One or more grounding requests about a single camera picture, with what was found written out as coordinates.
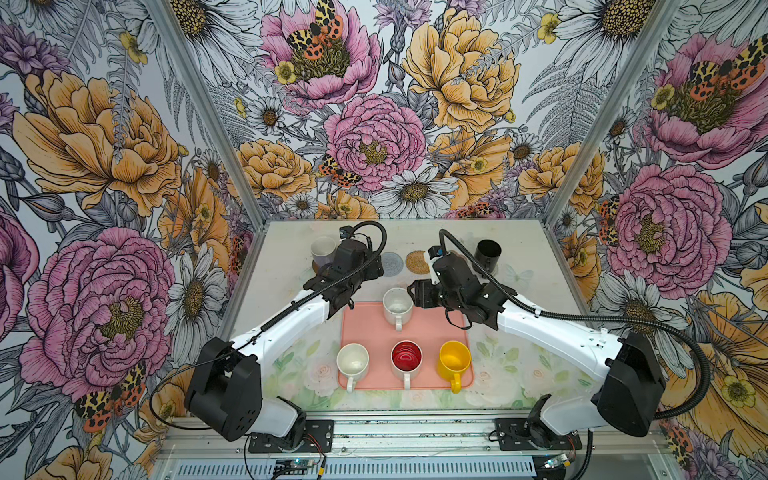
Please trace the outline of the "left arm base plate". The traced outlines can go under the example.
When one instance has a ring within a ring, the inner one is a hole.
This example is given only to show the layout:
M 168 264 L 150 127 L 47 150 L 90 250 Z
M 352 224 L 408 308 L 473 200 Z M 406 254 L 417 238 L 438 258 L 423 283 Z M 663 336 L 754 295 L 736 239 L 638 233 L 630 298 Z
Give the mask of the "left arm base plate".
M 332 451 L 335 422 L 329 419 L 310 419 L 304 422 L 301 433 L 293 432 L 278 438 L 268 434 L 254 434 L 247 443 L 251 454 L 293 454 Z

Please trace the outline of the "white speckled mug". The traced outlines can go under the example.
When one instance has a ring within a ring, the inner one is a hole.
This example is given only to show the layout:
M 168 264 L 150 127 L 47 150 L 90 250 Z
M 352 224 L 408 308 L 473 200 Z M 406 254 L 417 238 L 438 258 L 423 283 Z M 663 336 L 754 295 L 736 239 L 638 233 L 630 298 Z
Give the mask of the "white speckled mug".
M 412 317 L 414 302 L 405 288 L 396 287 L 384 294 L 382 306 L 385 320 L 401 332 Z

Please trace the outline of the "black mug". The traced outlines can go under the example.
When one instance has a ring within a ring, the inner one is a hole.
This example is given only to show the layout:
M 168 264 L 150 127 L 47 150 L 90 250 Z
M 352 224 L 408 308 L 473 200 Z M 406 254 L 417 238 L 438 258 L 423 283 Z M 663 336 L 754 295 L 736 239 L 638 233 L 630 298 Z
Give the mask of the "black mug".
M 501 254 L 502 247 L 499 243 L 491 239 L 483 239 L 476 246 L 474 258 L 485 271 L 494 273 Z

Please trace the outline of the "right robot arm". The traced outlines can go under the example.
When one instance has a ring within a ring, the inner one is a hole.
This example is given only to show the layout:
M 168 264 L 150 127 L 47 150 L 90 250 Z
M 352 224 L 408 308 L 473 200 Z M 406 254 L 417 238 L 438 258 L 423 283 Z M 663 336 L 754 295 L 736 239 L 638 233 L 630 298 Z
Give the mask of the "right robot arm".
M 416 306 L 457 311 L 470 325 L 525 339 L 592 379 L 590 390 L 576 397 L 540 398 L 529 416 L 535 433 L 563 436 L 611 426 L 634 437 L 648 434 L 666 381 L 645 337 L 559 320 L 504 285 L 480 282 L 464 258 L 439 246 L 423 258 L 430 277 L 407 289 Z

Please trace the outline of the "grey woven round coaster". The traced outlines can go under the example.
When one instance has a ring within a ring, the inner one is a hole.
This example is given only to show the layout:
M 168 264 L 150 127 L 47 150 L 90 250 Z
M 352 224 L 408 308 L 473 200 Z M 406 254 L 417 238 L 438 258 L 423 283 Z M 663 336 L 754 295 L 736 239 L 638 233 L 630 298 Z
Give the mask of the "grey woven round coaster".
M 396 277 L 404 268 L 404 260 L 394 252 L 384 252 L 381 261 L 385 277 Z

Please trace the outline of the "tan rattan round coaster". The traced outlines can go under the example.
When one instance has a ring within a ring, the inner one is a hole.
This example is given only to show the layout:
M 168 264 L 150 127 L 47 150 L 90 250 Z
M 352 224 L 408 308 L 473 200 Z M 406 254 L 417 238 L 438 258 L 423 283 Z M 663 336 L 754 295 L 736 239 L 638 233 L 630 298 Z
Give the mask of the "tan rattan round coaster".
M 416 275 L 428 275 L 430 268 L 425 259 L 425 251 L 415 250 L 410 252 L 405 258 L 406 268 Z

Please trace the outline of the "lavender mug white inside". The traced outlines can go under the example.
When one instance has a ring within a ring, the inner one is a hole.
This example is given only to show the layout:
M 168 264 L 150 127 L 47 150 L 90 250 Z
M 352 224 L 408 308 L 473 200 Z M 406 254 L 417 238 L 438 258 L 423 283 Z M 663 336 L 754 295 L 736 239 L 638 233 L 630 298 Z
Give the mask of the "lavender mug white inside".
M 333 262 L 339 240 L 331 236 L 317 237 L 310 245 L 310 252 L 313 263 L 318 267 Z

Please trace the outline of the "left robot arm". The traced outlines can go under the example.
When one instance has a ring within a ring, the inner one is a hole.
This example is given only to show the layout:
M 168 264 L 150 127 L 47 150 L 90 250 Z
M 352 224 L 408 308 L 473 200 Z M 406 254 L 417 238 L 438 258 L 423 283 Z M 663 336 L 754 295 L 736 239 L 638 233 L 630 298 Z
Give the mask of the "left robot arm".
M 196 362 L 185 409 L 227 441 L 255 435 L 281 449 L 296 449 L 306 436 L 306 413 L 287 399 L 266 395 L 263 369 L 311 329 L 354 306 L 361 285 L 383 276 L 385 246 L 385 240 L 378 247 L 355 237 L 342 240 L 333 262 L 319 269 L 283 310 L 229 341 L 208 341 Z

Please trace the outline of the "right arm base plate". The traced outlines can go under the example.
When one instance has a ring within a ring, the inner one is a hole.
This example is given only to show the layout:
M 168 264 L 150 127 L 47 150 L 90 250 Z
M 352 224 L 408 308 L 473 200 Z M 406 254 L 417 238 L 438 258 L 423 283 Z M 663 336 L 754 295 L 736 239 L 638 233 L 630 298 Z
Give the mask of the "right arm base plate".
M 487 436 L 502 451 L 578 451 L 582 442 L 576 432 L 557 435 L 542 422 L 524 418 L 497 418 Z

